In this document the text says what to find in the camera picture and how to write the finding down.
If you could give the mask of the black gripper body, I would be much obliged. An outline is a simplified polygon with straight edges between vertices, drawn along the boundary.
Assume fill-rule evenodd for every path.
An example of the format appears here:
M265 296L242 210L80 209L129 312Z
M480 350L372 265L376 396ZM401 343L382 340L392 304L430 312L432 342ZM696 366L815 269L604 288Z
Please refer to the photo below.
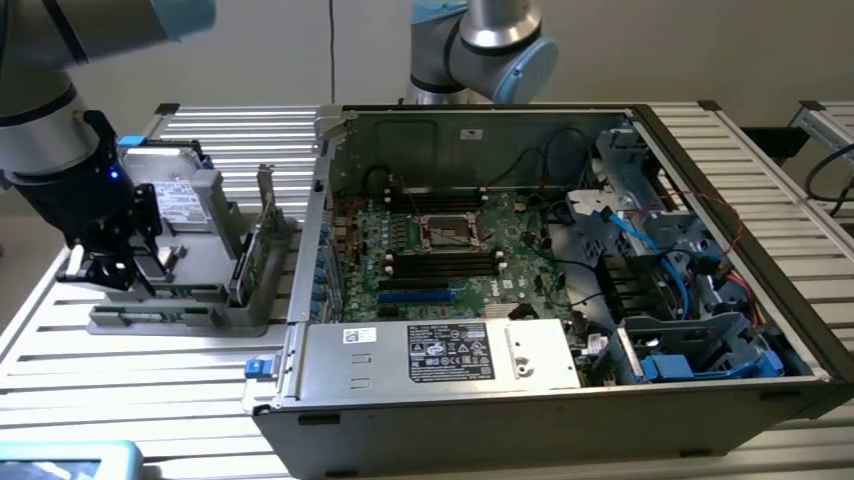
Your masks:
M5 173L5 179L69 246L126 248L132 236L134 185L106 149L46 175Z

